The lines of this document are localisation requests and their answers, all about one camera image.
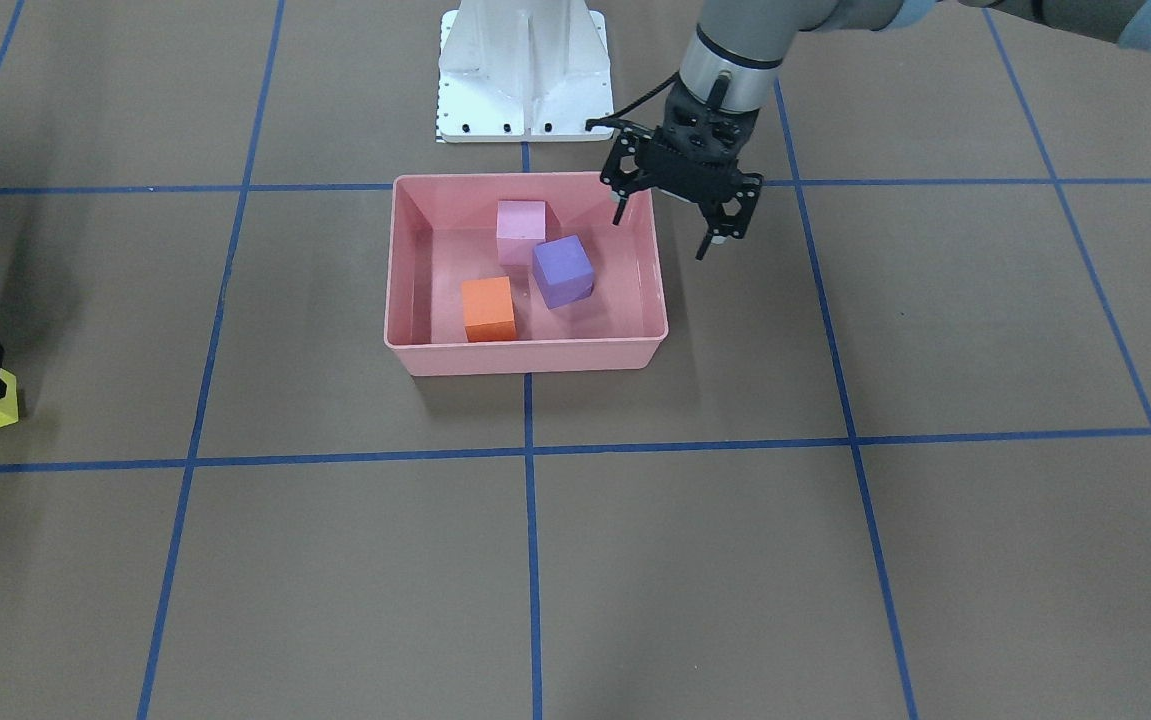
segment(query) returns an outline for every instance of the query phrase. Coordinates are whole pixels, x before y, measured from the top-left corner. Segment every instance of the black ring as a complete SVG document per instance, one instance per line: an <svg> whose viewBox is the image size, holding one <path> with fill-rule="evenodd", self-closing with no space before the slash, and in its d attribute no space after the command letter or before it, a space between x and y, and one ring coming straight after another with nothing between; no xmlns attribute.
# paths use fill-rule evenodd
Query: black ring
<svg viewBox="0 0 1151 720"><path fill-rule="evenodd" d="M734 63L742 68L752 68L754 70L772 70L775 68L779 68L780 64L784 64L784 58L780 58L779 60L753 60L745 58L744 55L731 53L730 49L725 49L725 47L717 45L711 37L708 37L708 35L704 33L704 29L701 26L695 26L695 37L703 43L709 53L717 55L722 60L726 60L727 63Z"/></svg>

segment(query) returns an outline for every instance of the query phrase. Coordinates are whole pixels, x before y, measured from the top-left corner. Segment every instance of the pink cube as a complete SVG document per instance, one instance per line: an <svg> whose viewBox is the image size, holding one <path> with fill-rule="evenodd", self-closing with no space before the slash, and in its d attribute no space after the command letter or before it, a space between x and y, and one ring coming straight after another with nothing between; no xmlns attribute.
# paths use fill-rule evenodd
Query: pink cube
<svg viewBox="0 0 1151 720"><path fill-rule="evenodd" d="M544 242L548 205L543 200L501 200L496 210L496 247L500 265L527 265L529 254Z"/></svg>

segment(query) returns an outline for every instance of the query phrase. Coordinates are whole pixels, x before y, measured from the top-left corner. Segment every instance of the pink bin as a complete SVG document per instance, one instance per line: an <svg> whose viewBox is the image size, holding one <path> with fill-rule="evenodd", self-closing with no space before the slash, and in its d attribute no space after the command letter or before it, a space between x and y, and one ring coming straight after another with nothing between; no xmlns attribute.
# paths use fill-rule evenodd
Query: pink bin
<svg viewBox="0 0 1151 720"><path fill-rule="evenodd" d="M593 297L549 311L529 268L501 268L498 200L548 204L548 238L578 233ZM384 342L412 375L643 368L668 335L651 193L616 201L596 173L403 176L392 184ZM512 281L516 342L468 343L460 283Z"/></svg>

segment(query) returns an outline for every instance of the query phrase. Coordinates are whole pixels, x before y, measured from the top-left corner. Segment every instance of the white plastic stand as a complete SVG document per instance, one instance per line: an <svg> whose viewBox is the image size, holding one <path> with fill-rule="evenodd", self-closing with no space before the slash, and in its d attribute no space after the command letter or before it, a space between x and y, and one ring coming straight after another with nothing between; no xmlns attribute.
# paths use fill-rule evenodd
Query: white plastic stand
<svg viewBox="0 0 1151 720"><path fill-rule="evenodd" d="M584 0L462 0L442 17L440 141L605 140L605 18Z"/></svg>

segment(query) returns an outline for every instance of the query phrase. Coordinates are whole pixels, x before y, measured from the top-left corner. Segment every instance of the orange cube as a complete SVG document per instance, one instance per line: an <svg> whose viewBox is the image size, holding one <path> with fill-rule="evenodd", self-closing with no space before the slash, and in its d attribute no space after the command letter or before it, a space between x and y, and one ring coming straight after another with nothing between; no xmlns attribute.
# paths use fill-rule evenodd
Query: orange cube
<svg viewBox="0 0 1151 720"><path fill-rule="evenodd" d="M517 340L512 286L508 278L464 281L460 293L468 342Z"/></svg>

